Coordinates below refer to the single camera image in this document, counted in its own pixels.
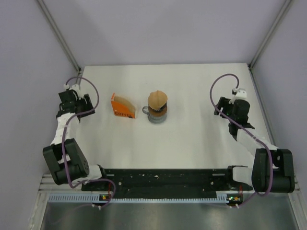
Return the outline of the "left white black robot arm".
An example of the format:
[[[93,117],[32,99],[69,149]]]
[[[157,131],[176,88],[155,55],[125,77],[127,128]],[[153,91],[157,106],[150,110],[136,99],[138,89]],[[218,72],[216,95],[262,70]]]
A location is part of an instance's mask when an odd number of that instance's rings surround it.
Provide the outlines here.
[[[81,118],[95,113],[88,94],[80,96],[69,89],[59,93],[61,103],[56,115],[58,126],[51,144],[43,148],[43,156],[50,174],[57,185],[86,182],[98,190],[107,188],[109,179],[100,165],[89,165],[75,139]]]

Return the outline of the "grey glass coffee server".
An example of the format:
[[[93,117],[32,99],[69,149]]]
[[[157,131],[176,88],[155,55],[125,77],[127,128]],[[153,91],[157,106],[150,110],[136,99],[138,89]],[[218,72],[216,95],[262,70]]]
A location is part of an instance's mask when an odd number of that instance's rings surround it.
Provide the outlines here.
[[[165,109],[162,113],[155,114],[149,106],[144,106],[142,112],[147,115],[148,120],[153,124],[161,124],[167,118],[167,111]]]

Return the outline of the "orange coffee filter packet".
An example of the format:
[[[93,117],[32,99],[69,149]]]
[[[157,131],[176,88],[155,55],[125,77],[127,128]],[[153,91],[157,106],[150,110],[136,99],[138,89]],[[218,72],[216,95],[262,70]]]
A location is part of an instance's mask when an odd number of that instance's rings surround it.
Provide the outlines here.
[[[111,105],[115,116],[136,119],[137,106],[126,97],[113,93],[111,97]]]

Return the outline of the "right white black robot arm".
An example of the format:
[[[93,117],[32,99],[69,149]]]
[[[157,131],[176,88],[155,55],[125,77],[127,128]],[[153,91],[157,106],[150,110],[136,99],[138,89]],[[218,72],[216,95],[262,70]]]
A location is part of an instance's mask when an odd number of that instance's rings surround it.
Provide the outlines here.
[[[234,190],[241,183],[253,187],[257,193],[291,193],[295,189],[293,156],[290,150],[281,149],[260,137],[248,122],[250,104],[246,100],[221,97],[215,105],[215,115],[229,121],[229,133],[253,156],[251,168],[232,166],[224,177],[224,184]]]

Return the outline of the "brown paper coffee filter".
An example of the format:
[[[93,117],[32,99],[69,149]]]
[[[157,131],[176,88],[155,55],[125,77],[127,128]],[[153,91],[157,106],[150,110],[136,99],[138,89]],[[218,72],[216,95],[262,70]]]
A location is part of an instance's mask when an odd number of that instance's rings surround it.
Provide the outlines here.
[[[148,106],[154,110],[160,110],[166,103],[168,97],[163,91],[151,92],[148,96]]]

